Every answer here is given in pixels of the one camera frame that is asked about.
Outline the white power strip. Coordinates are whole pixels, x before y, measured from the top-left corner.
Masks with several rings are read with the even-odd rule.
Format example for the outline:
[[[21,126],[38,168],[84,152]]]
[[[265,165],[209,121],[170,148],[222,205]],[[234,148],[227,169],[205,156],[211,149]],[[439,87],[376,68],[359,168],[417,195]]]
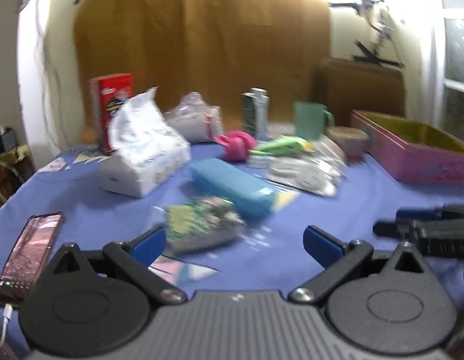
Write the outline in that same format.
[[[390,41],[392,29],[389,25],[389,8],[385,0],[359,0],[359,3],[352,3],[352,7],[358,15],[365,19],[372,32],[370,41],[378,44],[381,41]]]

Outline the blue pencil case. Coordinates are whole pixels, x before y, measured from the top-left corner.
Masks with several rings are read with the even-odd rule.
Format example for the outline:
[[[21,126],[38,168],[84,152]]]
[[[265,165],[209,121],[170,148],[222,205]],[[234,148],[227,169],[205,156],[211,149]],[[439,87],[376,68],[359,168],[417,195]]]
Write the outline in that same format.
[[[230,201],[244,218],[261,219],[273,210],[276,189],[225,161],[218,158],[194,161],[190,171],[193,182],[200,189]]]

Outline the green white drink carton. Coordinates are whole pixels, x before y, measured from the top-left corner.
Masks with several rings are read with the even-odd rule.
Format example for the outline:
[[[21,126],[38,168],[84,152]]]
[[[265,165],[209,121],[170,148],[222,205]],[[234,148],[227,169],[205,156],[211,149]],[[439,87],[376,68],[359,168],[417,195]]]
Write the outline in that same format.
[[[263,88],[242,94],[243,129],[258,141],[267,138],[269,96]]]

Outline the wooden board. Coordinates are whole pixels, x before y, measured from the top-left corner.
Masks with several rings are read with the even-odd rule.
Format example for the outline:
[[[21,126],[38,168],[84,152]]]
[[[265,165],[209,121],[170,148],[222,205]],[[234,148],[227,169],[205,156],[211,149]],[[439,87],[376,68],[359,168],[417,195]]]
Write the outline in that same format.
[[[312,92],[318,63],[329,55],[324,0],[82,0],[74,28],[85,123],[94,143],[90,81],[129,73],[133,91],[157,87],[161,111],[200,93],[222,110],[228,129],[242,124],[241,95],[269,94],[269,119],[290,122]]]

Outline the plastic bag of cups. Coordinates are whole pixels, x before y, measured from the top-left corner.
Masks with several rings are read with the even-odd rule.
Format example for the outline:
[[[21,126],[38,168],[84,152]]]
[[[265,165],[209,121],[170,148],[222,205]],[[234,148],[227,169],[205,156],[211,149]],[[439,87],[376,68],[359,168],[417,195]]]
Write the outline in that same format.
[[[213,141],[224,134],[222,109],[209,105],[198,92],[183,96],[177,106],[164,113],[164,118],[190,143]]]

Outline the frosted glass window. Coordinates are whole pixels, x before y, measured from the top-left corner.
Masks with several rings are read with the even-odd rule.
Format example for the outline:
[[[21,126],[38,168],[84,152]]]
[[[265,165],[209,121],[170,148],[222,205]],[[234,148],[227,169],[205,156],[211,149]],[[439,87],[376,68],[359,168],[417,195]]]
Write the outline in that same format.
[[[444,128],[464,141],[464,0],[442,0],[446,35]]]

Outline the black smartphone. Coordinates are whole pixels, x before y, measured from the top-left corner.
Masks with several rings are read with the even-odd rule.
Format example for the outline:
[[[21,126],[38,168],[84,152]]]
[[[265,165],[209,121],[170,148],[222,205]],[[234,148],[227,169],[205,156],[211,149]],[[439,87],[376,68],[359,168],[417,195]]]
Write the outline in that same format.
[[[0,305],[20,307],[47,262],[63,220],[61,212],[31,216],[0,273]]]

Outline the cotton swab bag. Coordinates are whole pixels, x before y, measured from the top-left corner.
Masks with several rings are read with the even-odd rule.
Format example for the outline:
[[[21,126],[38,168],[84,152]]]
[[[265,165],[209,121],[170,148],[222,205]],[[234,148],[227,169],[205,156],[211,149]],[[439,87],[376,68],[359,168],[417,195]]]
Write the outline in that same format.
[[[344,156],[320,141],[290,156],[249,155],[248,166],[264,170],[264,179],[321,197],[335,197],[344,177]]]

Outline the pink macaron biscuit tin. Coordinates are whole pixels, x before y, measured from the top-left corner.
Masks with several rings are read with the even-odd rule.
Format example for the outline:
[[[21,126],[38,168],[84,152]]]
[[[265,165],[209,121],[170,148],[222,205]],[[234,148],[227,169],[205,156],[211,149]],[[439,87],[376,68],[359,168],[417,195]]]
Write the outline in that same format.
[[[368,152],[396,180],[464,186],[464,142],[423,122],[353,111],[352,127],[369,136]]]

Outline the pink knitted ball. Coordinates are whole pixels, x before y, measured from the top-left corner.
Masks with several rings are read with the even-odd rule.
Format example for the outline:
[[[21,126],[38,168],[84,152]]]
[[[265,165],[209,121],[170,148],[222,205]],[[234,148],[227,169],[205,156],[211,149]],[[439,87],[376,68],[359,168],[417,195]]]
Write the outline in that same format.
[[[249,151],[256,147],[256,139],[252,135],[239,130],[215,136],[213,141],[224,148],[224,159],[231,163],[246,161]]]

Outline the white tissue pack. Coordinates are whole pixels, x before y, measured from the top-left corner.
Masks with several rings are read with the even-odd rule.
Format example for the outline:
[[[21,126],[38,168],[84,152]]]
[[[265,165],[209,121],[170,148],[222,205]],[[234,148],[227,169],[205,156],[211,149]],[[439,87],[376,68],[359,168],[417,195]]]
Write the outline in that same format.
[[[190,143],[166,124],[156,92],[127,99],[109,123],[112,153],[100,164],[99,183],[110,192],[145,197],[191,160]]]

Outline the teal plastic mug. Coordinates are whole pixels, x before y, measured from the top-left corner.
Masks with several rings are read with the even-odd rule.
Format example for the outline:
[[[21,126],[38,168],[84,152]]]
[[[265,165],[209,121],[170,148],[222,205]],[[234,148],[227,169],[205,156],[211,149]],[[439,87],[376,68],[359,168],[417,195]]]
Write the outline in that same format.
[[[294,104],[296,136],[307,141],[317,141],[328,127],[335,126],[335,117],[324,104],[296,102]]]

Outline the round paper food tub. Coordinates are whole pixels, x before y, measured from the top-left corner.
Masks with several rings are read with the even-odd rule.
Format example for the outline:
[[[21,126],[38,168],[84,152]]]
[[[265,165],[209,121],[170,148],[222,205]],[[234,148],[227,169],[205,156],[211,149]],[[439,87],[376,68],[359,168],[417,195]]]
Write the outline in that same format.
[[[369,145],[369,135],[358,128],[328,127],[326,135],[342,149],[349,162],[361,161]]]

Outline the blue tablecloth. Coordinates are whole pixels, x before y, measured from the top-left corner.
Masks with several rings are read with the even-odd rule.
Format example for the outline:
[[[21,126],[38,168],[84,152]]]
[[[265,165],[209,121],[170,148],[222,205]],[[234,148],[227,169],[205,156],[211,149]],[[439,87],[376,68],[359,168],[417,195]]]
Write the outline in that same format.
[[[455,359],[464,186],[197,145],[135,199],[66,153],[0,208],[0,358]]]

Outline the red cardboard box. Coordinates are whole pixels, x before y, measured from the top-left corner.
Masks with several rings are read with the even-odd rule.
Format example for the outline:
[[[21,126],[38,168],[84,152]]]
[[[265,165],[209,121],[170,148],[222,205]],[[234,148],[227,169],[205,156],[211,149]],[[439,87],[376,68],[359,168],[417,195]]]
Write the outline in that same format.
[[[109,124],[124,102],[133,95],[131,73],[116,73],[89,80],[94,127],[98,143],[105,153],[112,151],[109,144]]]

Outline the green patterned packet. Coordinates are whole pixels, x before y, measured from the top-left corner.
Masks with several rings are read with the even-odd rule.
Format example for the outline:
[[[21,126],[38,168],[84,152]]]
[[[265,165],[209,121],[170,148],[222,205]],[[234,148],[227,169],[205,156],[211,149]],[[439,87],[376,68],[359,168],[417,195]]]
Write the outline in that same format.
[[[223,197],[201,197],[154,212],[164,224],[166,252],[193,254],[211,250],[239,239],[246,222],[232,202]]]

